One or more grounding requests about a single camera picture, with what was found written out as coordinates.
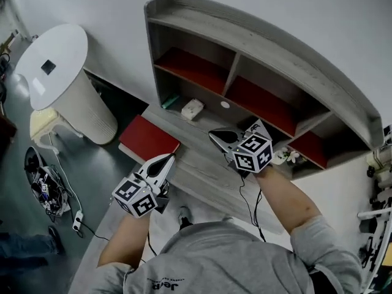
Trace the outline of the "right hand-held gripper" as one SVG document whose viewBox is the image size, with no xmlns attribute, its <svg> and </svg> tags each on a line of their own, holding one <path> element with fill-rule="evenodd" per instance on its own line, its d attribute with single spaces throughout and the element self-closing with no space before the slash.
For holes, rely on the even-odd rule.
<svg viewBox="0 0 392 294">
<path fill-rule="evenodd" d="M 208 136 L 239 174 L 258 173 L 273 159 L 272 141 L 258 132 L 223 127 Z"/>
</svg>

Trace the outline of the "red book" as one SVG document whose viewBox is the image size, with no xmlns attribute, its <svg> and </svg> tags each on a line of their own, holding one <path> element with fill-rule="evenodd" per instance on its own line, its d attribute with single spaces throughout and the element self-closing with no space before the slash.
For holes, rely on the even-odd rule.
<svg viewBox="0 0 392 294">
<path fill-rule="evenodd" d="M 144 164 L 158 155 L 175 153 L 180 142 L 137 115 L 119 137 L 119 150 L 130 158 Z"/>
</svg>

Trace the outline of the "grey wooden desk with hutch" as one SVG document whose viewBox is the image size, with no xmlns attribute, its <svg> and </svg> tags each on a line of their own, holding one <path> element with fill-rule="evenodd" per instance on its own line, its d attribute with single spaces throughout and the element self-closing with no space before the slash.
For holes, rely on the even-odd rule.
<svg viewBox="0 0 392 294">
<path fill-rule="evenodd" d="M 180 95 L 168 110 L 198 99 L 225 127 L 246 130 L 261 119 L 274 152 L 286 147 L 303 157 L 275 165 L 291 179 L 382 146 L 382 120 L 368 98 L 285 31 L 210 0 L 150 0 L 144 11 L 158 101 Z"/>
</svg>

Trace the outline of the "person's left forearm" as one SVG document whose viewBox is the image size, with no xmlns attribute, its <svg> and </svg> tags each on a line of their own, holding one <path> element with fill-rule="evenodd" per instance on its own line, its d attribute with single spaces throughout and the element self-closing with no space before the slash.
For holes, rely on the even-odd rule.
<svg viewBox="0 0 392 294">
<path fill-rule="evenodd" d="M 134 218 L 127 214 L 104 247 L 97 266 L 124 263 L 137 268 L 141 262 L 149 232 L 150 215 Z"/>
</svg>

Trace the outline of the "person's right forearm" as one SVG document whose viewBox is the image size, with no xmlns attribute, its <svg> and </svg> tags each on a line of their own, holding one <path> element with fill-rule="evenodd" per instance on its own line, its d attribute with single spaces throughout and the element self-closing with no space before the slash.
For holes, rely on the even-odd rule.
<svg viewBox="0 0 392 294">
<path fill-rule="evenodd" d="M 287 233 L 321 215 L 316 204 L 296 185 L 273 167 L 267 166 L 255 178 Z"/>
</svg>

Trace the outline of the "white potted flowers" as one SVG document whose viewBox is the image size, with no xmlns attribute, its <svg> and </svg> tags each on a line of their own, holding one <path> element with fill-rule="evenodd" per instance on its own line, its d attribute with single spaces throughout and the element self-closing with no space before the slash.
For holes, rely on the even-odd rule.
<svg viewBox="0 0 392 294">
<path fill-rule="evenodd" d="M 288 166 L 293 167 L 303 163 L 303 157 L 295 150 L 283 147 L 274 153 L 272 163 L 274 165 L 287 164 Z"/>
</svg>

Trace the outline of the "person's shoe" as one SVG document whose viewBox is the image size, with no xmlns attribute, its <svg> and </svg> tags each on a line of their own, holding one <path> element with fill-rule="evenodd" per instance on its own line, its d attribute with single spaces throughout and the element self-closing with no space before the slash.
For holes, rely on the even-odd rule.
<svg viewBox="0 0 392 294">
<path fill-rule="evenodd" d="M 179 229 L 182 230 L 190 225 L 193 225 L 193 217 L 190 209 L 186 206 L 179 208 L 178 214 Z"/>
</svg>

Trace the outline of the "white tissue box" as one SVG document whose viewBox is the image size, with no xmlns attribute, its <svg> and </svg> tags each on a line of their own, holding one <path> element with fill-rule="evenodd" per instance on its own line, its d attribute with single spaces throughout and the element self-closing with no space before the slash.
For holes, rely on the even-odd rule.
<svg viewBox="0 0 392 294">
<path fill-rule="evenodd" d="M 193 120 L 205 107 L 198 99 L 190 100 L 181 110 L 181 114 L 188 120 Z"/>
</svg>

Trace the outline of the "white power strip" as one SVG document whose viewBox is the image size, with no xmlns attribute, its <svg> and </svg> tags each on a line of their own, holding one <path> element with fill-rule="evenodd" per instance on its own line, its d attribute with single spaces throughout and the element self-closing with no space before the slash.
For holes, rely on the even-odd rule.
<svg viewBox="0 0 392 294">
<path fill-rule="evenodd" d="M 84 214 L 81 210 L 76 212 L 75 218 L 73 220 L 73 229 L 78 232 L 80 230 L 81 224 L 83 222 Z"/>
</svg>

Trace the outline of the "green marker pen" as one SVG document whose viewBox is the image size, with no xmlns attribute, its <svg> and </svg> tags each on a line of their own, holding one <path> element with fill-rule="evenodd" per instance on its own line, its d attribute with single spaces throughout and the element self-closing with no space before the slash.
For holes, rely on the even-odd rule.
<svg viewBox="0 0 392 294">
<path fill-rule="evenodd" d="M 173 105 L 178 99 L 180 98 L 180 95 L 178 93 L 173 93 L 170 94 L 165 101 L 162 103 L 162 108 L 167 109 L 171 105 Z"/>
</svg>

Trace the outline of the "person's grey shirt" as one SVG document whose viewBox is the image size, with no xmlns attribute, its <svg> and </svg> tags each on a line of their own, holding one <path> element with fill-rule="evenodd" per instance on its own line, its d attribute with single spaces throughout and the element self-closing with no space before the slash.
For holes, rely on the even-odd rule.
<svg viewBox="0 0 392 294">
<path fill-rule="evenodd" d="M 324 217 L 290 239 L 286 249 L 229 222 L 194 224 L 137 268 L 98 267 L 85 294 L 360 294 L 360 261 Z"/>
</svg>

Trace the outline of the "cream cushioned stool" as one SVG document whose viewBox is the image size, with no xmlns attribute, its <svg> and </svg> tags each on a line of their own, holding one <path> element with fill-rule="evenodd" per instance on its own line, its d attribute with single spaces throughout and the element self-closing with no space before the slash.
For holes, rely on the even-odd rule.
<svg viewBox="0 0 392 294">
<path fill-rule="evenodd" d="M 30 116 L 29 133 L 31 140 L 40 148 L 50 149 L 55 154 L 59 154 L 59 151 L 53 145 L 45 145 L 41 142 L 41 138 L 44 135 L 49 135 L 51 132 L 55 133 L 56 126 L 63 126 L 67 130 L 74 133 L 79 138 L 83 138 L 84 135 L 79 131 L 75 130 L 74 127 L 63 118 L 54 108 L 46 108 L 41 111 L 34 110 Z"/>
</svg>

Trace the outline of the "small black square pad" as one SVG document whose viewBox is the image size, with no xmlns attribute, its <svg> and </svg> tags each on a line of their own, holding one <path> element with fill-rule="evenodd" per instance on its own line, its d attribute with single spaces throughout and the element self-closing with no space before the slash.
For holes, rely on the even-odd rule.
<svg viewBox="0 0 392 294">
<path fill-rule="evenodd" d="M 56 68 L 56 64 L 54 64 L 52 61 L 49 59 L 46 60 L 42 66 L 40 67 L 41 70 L 46 74 L 49 75 L 52 73 L 52 71 Z"/>
</svg>

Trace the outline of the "black deer picture frame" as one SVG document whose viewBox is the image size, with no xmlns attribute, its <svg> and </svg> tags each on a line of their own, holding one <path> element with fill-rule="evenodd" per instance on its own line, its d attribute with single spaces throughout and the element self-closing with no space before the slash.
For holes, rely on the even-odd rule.
<svg viewBox="0 0 392 294">
<path fill-rule="evenodd" d="M 272 140 L 271 135 L 268 133 L 261 119 L 252 122 L 251 125 L 243 133 L 241 133 L 240 141 L 249 138 L 251 135 L 256 135 L 269 141 Z"/>
</svg>

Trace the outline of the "white round pedestal table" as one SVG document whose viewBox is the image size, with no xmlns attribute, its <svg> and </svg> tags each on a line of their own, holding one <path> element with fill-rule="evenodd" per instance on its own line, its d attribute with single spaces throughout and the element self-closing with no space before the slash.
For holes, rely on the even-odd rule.
<svg viewBox="0 0 392 294">
<path fill-rule="evenodd" d="M 84 71 L 88 36 L 77 24 L 62 24 L 38 37 L 19 59 L 15 73 L 27 82 L 31 107 L 54 108 L 75 130 L 97 145 L 111 142 L 118 123 Z M 46 60 L 56 64 L 46 75 Z"/>
</svg>

